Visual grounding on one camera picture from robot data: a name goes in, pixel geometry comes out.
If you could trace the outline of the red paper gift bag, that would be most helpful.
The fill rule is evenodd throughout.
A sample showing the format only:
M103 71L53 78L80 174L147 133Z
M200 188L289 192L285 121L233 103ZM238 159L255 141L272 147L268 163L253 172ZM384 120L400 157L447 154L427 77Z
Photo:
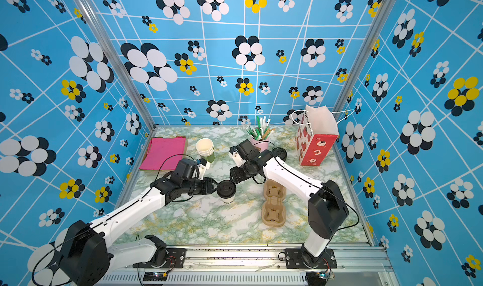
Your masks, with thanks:
M339 135L332 112L326 106L306 106L297 125L296 147L300 165L320 166Z

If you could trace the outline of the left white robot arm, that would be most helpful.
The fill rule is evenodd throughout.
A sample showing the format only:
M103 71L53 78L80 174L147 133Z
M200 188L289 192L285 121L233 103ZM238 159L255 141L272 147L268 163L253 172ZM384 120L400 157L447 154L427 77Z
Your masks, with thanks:
M114 242L128 229L159 209L189 196L211 195L220 183L201 174L201 165L182 159L176 169L157 178L147 190L113 212L90 223L82 220L67 230L57 266L76 285L94 285L108 272L129 265L173 267L166 244L154 235L123 245Z

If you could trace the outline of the black cup lid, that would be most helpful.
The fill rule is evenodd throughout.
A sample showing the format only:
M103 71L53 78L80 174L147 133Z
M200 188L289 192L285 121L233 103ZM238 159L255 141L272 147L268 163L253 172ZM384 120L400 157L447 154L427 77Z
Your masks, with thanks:
M216 193L218 194L219 192L231 192L231 191L236 192L236 184L231 180L223 180L218 184Z

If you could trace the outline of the white paper cup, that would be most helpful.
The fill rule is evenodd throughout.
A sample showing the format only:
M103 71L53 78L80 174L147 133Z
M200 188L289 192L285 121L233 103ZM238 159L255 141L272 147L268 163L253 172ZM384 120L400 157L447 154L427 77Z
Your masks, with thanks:
M234 201L234 199L235 199L235 194L236 194L235 191L231 191L231 192L219 192L218 193L221 201L224 204L230 204L230 203L232 203Z

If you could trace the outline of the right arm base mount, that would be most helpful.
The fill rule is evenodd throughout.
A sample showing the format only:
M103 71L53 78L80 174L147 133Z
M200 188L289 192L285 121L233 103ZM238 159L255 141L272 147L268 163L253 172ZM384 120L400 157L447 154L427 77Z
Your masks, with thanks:
M313 256L305 248L287 248L284 254L288 269L331 270L338 267L334 251L330 248L325 248L318 257Z

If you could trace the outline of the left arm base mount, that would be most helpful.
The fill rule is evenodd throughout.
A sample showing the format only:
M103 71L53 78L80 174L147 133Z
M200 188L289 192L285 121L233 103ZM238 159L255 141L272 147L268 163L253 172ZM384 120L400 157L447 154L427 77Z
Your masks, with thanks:
M161 268L163 270L182 268L186 259L187 249L166 248L157 252L149 262L134 263L133 268Z

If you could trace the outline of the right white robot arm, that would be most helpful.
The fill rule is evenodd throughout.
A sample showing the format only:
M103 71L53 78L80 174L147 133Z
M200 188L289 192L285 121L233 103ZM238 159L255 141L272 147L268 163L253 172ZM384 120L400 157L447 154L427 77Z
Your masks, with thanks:
M259 151L245 140L230 148L230 157L236 163L230 169L230 180L235 184L260 175L307 202L311 231L301 247L301 255L308 267L319 265L325 248L349 215L349 205L339 186L332 180L316 180L286 164L287 152L280 147Z

